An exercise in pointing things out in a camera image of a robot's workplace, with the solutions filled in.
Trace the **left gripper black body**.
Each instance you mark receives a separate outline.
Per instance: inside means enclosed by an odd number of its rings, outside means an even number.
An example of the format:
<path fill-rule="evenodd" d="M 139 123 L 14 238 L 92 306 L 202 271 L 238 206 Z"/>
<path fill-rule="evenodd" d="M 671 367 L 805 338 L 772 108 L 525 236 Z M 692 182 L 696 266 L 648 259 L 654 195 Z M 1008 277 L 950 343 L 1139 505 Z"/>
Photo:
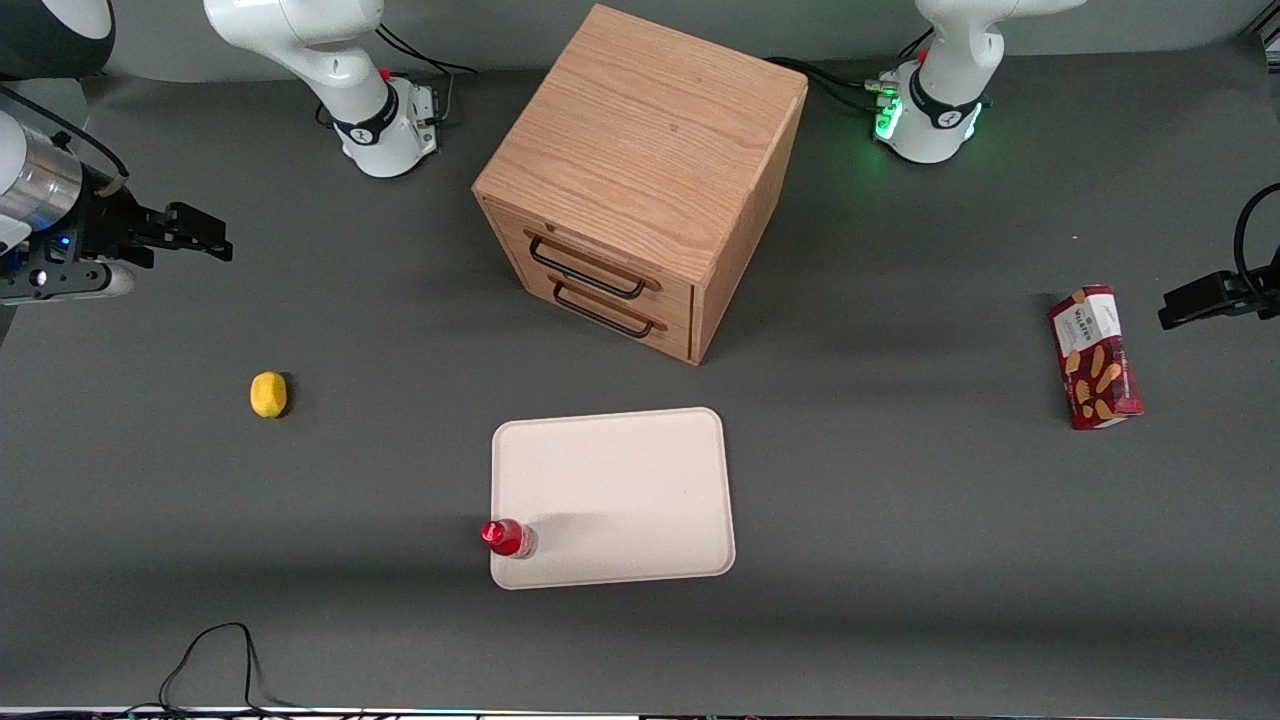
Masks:
<path fill-rule="evenodd" d="M 1244 283 L 1252 292 L 1256 315 L 1261 320 L 1279 318 L 1279 263 L 1249 269 Z"/>

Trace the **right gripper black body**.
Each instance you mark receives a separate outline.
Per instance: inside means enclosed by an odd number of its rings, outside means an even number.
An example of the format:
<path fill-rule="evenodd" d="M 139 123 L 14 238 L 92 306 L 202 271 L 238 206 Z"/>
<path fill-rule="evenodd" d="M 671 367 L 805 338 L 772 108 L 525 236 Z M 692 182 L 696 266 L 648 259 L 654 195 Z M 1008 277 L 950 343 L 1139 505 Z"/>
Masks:
<path fill-rule="evenodd" d="M 61 228 L 61 255 L 68 259 L 116 259 L 142 268 L 154 266 L 154 251 L 166 249 L 159 211 L 140 204 L 129 190 L 109 196 L 104 183 L 84 182 Z"/>

